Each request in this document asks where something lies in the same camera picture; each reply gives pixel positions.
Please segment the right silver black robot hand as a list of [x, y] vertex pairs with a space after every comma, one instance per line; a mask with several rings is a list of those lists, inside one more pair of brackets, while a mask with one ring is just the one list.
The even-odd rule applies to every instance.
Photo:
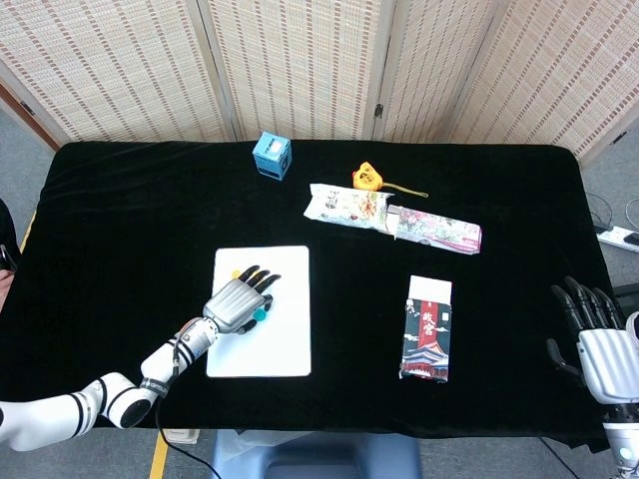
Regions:
[[557, 369], [574, 376], [602, 405], [638, 402], [638, 343], [622, 326], [617, 305], [603, 290], [589, 288], [573, 277], [565, 287], [551, 286], [573, 333], [580, 360], [569, 364], [553, 338], [546, 351]]

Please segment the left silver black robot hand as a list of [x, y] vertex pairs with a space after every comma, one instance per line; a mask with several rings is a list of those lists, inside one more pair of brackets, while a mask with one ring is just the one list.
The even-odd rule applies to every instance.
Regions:
[[266, 293], [282, 276], [252, 265], [232, 278], [204, 305], [203, 317], [210, 319], [221, 334], [245, 334], [259, 322], [258, 310], [268, 313], [274, 298]]

